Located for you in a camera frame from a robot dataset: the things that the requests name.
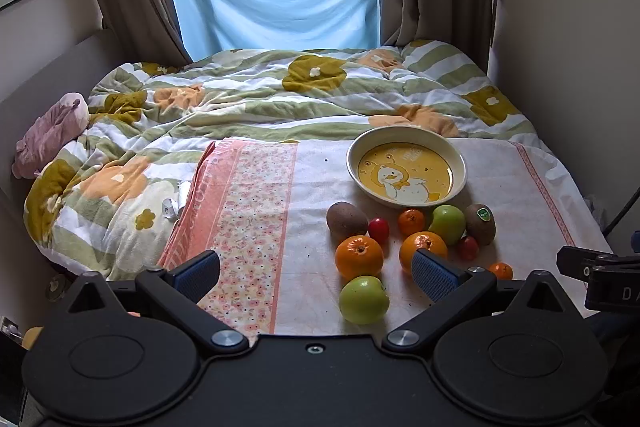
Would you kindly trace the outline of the green apple back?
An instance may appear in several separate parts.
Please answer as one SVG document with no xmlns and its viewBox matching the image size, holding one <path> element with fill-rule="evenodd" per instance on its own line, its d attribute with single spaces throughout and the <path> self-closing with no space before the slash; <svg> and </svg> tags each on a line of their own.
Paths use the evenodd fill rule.
<svg viewBox="0 0 640 427">
<path fill-rule="evenodd" d="M 465 231 L 465 215 L 453 205 L 440 205 L 433 210 L 428 231 L 437 234 L 447 246 L 452 246 Z"/>
</svg>

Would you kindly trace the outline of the red cherry tomato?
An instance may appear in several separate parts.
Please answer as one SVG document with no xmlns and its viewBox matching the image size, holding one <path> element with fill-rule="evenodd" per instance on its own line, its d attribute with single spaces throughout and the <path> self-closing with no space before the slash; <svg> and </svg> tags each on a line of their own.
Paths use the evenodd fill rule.
<svg viewBox="0 0 640 427">
<path fill-rule="evenodd" d="M 390 238 L 390 225 L 383 218 L 374 218 L 369 222 L 368 232 L 372 239 L 384 245 Z"/>
<path fill-rule="evenodd" d="M 473 261 L 477 258 L 480 252 L 480 246 L 472 236 L 464 236 L 463 239 L 457 243 L 456 253 L 457 256 L 463 261 Z"/>
</svg>

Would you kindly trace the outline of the brown kiwi with sticker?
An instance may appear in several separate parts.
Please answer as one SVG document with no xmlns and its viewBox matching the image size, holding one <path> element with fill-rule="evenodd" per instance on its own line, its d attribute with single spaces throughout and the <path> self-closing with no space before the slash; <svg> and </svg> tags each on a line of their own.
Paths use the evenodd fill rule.
<svg viewBox="0 0 640 427">
<path fill-rule="evenodd" d="M 496 221 L 490 208 L 484 204 L 472 204 L 463 211 L 466 234 L 482 247 L 492 243 L 496 236 Z"/>
</svg>

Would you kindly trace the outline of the green apple front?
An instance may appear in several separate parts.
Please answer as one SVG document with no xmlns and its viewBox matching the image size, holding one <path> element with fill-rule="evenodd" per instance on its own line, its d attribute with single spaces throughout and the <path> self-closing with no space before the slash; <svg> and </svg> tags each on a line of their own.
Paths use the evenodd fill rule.
<svg viewBox="0 0 640 427">
<path fill-rule="evenodd" d="M 390 307 L 390 298 L 380 279 L 363 275 L 343 287 L 338 297 L 338 307 L 346 321 L 367 325 L 384 317 Z"/>
</svg>

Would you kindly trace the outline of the large orange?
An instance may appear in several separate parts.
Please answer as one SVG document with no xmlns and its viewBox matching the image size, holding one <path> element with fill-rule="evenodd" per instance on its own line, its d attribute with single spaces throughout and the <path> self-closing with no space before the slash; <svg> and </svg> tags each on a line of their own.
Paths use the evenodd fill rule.
<svg viewBox="0 0 640 427">
<path fill-rule="evenodd" d="M 408 236 L 400 246 L 399 261 L 402 271 L 407 274 L 412 273 L 412 258 L 419 249 L 424 249 L 445 260 L 448 259 L 448 247 L 439 235 L 430 231 L 416 232 Z"/>
<path fill-rule="evenodd" d="M 355 235 L 336 247 L 335 266 L 345 281 L 372 275 L 383 269 L 384 254 L 381 245 L 367 235 Z"/>
</svg>

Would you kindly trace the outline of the white pink floral cloth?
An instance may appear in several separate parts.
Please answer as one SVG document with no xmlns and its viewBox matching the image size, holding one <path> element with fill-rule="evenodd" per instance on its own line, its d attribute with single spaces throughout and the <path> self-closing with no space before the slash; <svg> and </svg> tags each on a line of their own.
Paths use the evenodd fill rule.
<svg viewBox="0 0 640 427">
<path fill-rule="evenodd" d="M 558 158 L 508 141 L 454 145 L 468 168 L 456 205 L 479 202 L 497 222 L 480 265 L 506 262 L 521 279 L 536 269 L 554 271 L 565 245 L 608 249 Z M 216 251 L 219 281 L 201 307 L 248 337 L 350 333 L 337 304 L 343 283 L 326 212 L 334 202 L 349 202 L 390 225 L 398 213 L 359 190 L 346 168 L 347 149 L 344 141 L 312 140 L 210 146 L 160 264 L 174 269 L 206 249 Z"/>
</svg>

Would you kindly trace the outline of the small mandarin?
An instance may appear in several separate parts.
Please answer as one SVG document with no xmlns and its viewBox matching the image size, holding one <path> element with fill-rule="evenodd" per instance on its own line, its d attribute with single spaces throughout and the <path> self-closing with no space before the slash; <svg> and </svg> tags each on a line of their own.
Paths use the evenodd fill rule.
<svg viewBox="0 0 640 427">
<path fill-rule="evenodd" d="M 489 265 L 488 270 L 497 277 L 499 281 L 512 281 L 513 269 L 506 262 L 495 262 Z"/>
<path fill-rule="evenodd" d="M 417 209 L 407 209 L 398 216 L 397 226 L 403 236 L 422 232 L 425 230 L 424 213 Z"/>
</svg>

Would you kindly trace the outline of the brown kiwi plain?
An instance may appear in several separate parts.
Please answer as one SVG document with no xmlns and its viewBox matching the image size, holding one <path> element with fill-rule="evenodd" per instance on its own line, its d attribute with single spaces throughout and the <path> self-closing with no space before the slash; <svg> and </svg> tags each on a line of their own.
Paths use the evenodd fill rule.
<svg viewBox="0 0 640 427">
<path fill-rule="evenodd" d="M 355 235 L 366 235 L 369 228 L 367 216 L 350 202 L 334 202 L 326 212 L 326 225 L 337 241 Z"/>
</svg>

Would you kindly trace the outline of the green apple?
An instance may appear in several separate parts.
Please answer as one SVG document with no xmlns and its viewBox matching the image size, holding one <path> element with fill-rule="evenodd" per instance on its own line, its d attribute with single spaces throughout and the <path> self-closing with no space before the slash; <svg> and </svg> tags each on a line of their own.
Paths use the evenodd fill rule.
<svg viewBox="0 0 640 427">
<path fill-rule="evenodd" d="M 380 279 L 363 275 L 343 287 L 338 297 L 338 307 L 346 321 L 367 325 L 384 317 L 390 307 L 390 298 Z"/>
<path fill-rule="evenodd" d="M 428 231 L 437 234 L 447 246 L 452 246 L 465 231 L 465 215 L 453 205 L 440 205 L 433 210 Z"/>
</svg>

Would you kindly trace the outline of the pink plush pillow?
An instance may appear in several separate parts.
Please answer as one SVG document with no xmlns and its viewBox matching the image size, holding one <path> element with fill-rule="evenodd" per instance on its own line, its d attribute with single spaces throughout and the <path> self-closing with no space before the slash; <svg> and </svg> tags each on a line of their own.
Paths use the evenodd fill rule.
<svg viewBox="0 0 640 427">
<path fill-rule="evenodd" d="M 80 93 L 64 94 L 16 142 L 11 167 L 14 178 L 35 179 L 65 144 L 87 129 L 89 117 L 88 105 Z"/>
</svg>

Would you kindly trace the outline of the cream bowl with duck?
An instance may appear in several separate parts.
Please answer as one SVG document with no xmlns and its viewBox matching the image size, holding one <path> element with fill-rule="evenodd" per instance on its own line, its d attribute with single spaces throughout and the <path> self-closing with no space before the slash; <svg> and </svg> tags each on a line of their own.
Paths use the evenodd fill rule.
<svg viewBox="0 0 640 427">
<path fill-rule="evenodd" d="M 349 145 L 346 168 L 364 194 L 392 208 L 446 204 L 468 181 L 465 160 L 451 141 L 399 124 L 360 134 Z"/>
</svg>

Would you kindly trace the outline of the floral striped duvet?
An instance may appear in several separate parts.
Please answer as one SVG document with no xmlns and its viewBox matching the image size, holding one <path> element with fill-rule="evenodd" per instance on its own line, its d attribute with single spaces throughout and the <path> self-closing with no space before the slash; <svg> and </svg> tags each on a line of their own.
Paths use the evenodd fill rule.
<svg viewBox="0 0 640 427">
<path fill-rule="evenodd" d="M 215 140 L 346 141 L 412 124 L 447 138 L 540 142 L 469 57 L 437 40 L 237 49 L 183 68 L 125 63 L 91 90 L 88 112 L 88 127 L 40 170 L 24 223 L 51 261 L 110 281 L 160 260 L 172 230 L 163 203 Z"/>
</svg>

